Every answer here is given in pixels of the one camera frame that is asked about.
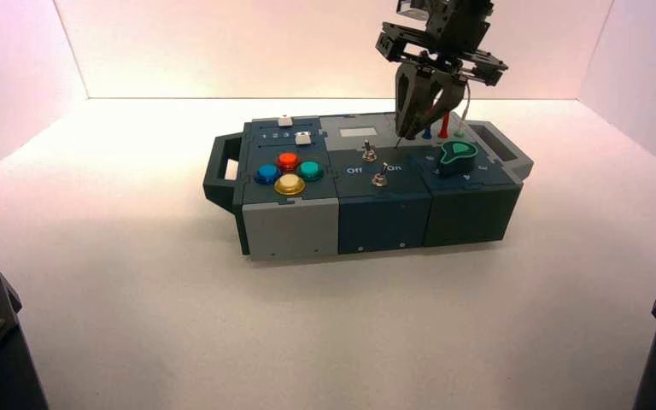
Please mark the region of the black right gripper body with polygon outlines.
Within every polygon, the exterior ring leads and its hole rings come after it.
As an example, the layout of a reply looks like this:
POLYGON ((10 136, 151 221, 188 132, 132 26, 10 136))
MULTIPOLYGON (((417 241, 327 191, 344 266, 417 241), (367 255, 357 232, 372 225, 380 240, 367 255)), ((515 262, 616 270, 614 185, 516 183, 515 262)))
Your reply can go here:
POLYGON ((399 1, 396 13, 423 21, 423 29, 382 24, 377 51, 389 62, 417 65, 495 86, 508 69, 504 61, 480 50, 494 4, 482 0, 399 1))

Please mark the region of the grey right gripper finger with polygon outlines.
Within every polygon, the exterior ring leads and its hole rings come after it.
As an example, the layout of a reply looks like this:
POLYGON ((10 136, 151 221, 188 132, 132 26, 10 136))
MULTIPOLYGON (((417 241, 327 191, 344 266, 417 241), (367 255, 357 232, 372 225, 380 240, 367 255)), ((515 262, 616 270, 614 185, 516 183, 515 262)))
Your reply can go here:
POLYGON ((427 78, 421 67, 402 63, 395 75, 395 133, 413 140, 425 129, 427 78))
POLYGON ((417 81, 415 132, 423 132, 455 109, 464 97, 465 87, 465 79, 440 72, 417 81))

